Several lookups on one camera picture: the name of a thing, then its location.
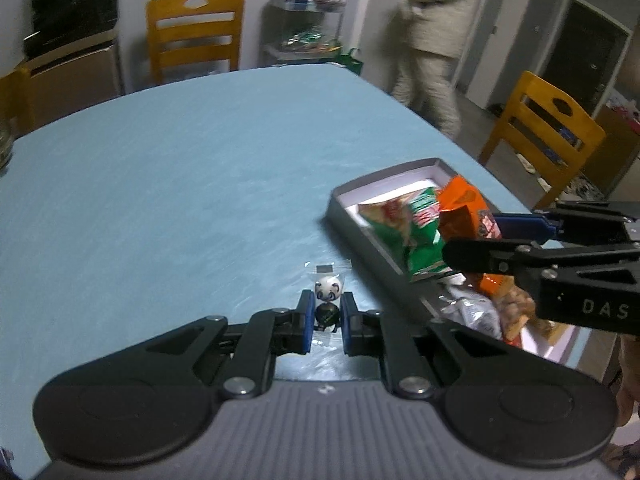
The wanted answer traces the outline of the orange sesame snack packet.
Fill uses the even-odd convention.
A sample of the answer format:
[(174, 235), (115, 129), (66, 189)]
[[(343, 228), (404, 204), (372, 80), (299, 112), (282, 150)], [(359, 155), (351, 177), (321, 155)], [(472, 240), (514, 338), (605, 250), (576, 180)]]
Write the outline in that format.
[(454, 238), (500, 240), (502, 234), (480, 191), (458, 174), (437, 192), (438, 230), (445, 242)]

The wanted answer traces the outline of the white printed snack packet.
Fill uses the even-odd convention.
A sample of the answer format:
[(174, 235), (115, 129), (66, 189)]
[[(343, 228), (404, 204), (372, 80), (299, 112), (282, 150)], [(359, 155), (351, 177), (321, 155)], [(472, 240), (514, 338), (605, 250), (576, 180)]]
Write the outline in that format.
[(500, 318), (494, 304), (474, 289), (460, 285), (445, 285), (439, 296), (444, 305), (440, 314), (450, 321), (501, 340)]

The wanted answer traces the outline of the yellow wooden chair near door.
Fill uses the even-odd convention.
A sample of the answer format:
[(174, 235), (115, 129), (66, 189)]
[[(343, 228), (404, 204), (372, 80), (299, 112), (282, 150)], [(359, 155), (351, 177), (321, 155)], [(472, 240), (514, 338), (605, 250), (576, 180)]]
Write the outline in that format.
[(501, 142), (509, 144), (550, 185), (535, 204), (540, 209), (553, 204), (604, 139), (602, 127), (571, 96), (526, 70), (477, 161), (486, 165)]

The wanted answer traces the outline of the green prawn cracker bag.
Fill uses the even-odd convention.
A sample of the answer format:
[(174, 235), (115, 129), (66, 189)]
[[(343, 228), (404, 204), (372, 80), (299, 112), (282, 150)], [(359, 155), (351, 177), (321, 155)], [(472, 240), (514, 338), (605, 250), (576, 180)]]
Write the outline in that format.
[(357, 212), (404, 266), (410, 281), (450, 271), (442, 258), (445, 241), (438, 230), (439, 202), (434, 186), (388, 200), (361, 203)]

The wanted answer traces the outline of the black appliance on cabinet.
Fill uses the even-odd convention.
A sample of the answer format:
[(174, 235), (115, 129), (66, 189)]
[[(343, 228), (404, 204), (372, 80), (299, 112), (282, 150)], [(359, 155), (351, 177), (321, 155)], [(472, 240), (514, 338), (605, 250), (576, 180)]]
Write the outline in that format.
[(23, 40), (25, 58), (38, 58), (71, 42), (106, 32), (118, 20), (117, 0), (30, 0), (32, 33)]

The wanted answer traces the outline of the yellow wooden chair behind table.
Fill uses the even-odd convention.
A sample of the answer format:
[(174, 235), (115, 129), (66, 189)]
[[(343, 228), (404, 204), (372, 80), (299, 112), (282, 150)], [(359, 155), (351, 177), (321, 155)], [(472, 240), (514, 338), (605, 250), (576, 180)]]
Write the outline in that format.
[(0, 84), (1, 122), (10, 127), (16, 138), (26, 136), (35, 129), (29, 71), (24, 67), (17, 67), (2, 76)]

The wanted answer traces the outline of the green shopping bag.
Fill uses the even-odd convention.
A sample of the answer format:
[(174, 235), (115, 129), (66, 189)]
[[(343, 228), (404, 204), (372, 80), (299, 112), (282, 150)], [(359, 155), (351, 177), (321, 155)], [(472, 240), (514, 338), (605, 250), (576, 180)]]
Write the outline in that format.
[(337, 66), (346, 68), (346, 70), (360, 76), (363, 69), (363, 62), (360, 58), (357, 58), (358, 52), (358, 48), (351, 48), (348, 52), (340, 51), (332, 62)]

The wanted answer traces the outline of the grey cabinet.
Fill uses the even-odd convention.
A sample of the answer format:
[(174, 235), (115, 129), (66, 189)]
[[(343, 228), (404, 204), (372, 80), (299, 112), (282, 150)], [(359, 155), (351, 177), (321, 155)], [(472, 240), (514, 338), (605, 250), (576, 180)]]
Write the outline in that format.
[(29, 74), (36, 128), (125, 93), (117, 40), (49, 63), (23, 60), (16, 68)]

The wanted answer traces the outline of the person in white clothes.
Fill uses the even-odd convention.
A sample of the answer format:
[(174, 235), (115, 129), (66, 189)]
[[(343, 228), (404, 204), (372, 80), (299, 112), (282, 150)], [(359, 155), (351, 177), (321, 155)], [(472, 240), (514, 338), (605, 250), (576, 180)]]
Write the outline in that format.
[(452, 64), (463, 52), (478, 0), (400, 0), (401, 40), (392, 97), (406, 107), (423, 104), (448, 139), (461, 131)]

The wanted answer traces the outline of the yellow peanut snack bag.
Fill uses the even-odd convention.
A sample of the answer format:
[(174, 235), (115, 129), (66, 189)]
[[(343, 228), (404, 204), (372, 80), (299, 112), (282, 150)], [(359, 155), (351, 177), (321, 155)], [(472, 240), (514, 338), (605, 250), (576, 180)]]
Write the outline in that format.
[(491, 300), (499, 315), (502, 338), (508, 344), (514, 344), (518, 340), (527, 324), (552, 346), (568, 329), (566, 324), (543, 320), (536, 315), (533, 297), (516, 286), (512, 276), (502, 277), (502, 282)]

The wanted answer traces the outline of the small panda figurine packet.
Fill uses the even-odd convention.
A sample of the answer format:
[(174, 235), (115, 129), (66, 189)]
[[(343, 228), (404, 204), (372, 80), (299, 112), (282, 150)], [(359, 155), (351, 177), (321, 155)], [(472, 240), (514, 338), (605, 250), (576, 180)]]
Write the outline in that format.
[(341, 296), (345, 292), (346, 278), (352, 270), (352, 262), (306, 262), (304, 269), (311, 280), (311, 291), (314, 293), (314, 331), (325, 332), (329, 328), (335, 333), (341, 323)]

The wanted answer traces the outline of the glass jar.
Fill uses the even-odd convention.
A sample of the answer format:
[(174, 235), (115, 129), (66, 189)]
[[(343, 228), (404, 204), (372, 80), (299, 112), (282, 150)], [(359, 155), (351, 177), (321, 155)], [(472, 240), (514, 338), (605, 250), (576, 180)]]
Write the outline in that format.
[(14, 136), (8, 122), (0, 122), (0, 170), (8, 166), (13, 154)]

